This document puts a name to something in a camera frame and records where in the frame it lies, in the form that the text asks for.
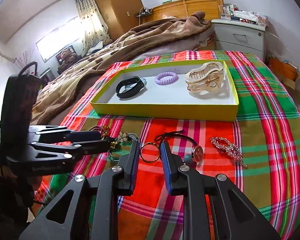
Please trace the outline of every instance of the bright window light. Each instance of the bright window light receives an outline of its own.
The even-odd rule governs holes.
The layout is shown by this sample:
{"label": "bright window light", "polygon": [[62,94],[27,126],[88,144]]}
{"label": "bright window light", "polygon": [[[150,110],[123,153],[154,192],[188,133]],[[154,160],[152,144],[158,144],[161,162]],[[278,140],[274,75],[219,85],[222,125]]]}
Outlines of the bright window light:
{"label": "bright window light", "polygon": [[82,24],[79,17],[76,17],[48,33],[36,45],[43,61],[46,62],[64,47],[80,38],[82,38]]}

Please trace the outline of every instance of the stuffed animal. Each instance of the stuffed animal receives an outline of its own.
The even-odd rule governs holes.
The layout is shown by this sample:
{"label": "stuffed animal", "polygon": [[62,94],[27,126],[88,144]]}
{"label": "stuffed animal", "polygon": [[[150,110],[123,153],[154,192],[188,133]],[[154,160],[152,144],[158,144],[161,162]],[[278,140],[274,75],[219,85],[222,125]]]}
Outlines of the stuffed animal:
{"label": "stuffed animal", "polygon": [[61,59],[63,60],[62,64],[61,64],[61,68],[65,68],[68,64],[73,63],[76,58],[77,58],[77,54],[74,53],[73,49],[71,48],[67,48],[65,50],[63,50],[61,52]]}

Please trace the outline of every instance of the blue gripper pad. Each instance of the blue gripper pad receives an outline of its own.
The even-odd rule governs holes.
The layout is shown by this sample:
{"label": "blue gripper pad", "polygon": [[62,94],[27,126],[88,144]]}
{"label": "blue gripper pad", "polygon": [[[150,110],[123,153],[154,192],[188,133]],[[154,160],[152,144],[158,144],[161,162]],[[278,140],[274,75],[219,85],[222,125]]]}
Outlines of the blue gripper pad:
{"label": "blue gripper pad", "polygon": [[132,148],[136,147],[136,154],[133,158],[133,164],[131,168],[131,175],[130,175],[130,181],[131,181],[131,191],[133,193],[134,189],[136,188],[136,181],[137,181],[137,173],[138,173],[138,167],[139,167],[139,158],[140,158],[140,143],[139,142],[133,142],[131,145]]}
{"label": "blue gripper pad", "polygon": [[172,195],[171,168],[169,165],[169,159],[171,161],[171,158],[168,159],[168,155],[170,154],[172,157],[172,153],[170,151],[170,146],[167,141],[161,144],[160,152],[161,152],[164,181],[166,183],[166,188],[168,190],[169,195]]}

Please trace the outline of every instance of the blue bead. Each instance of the blue bead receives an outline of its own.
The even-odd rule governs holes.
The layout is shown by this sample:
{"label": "blue bead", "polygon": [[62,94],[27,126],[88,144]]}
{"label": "blue bead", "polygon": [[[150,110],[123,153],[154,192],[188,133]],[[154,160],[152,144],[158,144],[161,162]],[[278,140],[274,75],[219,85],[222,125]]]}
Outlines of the blue bead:
{"label": "blue bead", "polygon": [[188,164],[188,165],[191,165],[193,163],[192,158],[191,158],[191,154],[186,154],[183,157],[183,162]]}

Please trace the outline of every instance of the gold ring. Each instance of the gold ring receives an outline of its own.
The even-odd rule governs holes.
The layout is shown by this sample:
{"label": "gold ring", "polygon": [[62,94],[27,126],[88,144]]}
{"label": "gold ring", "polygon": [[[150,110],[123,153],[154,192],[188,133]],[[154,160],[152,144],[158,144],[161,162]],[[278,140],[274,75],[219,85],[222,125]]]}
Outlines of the gold ring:
{"label": "gold ring", "polygon": [[[147,161],[147,160],[145,160],[145,159],[142,157],[141,152],[142,152],[143,147],[146,146],[146,145],[152,145],[152,146],[155,146],[155,147],[158,149],[159,154],[158,154],[158,157],[157,157],[155,160],[153,160],[153,161]],[[156,161],[159,160],[159,158],[160,158],[160,149],[159,149],[159,146],[158,146],[156,143],[154,143],[154,142],[147,142],[147,143],[145,143],[144,145],[142,145],[142,146],[140,147],[140,157],[141,157],[141,159],[142,159],[145,163],[154,163],[154,162],[156,162]]]}

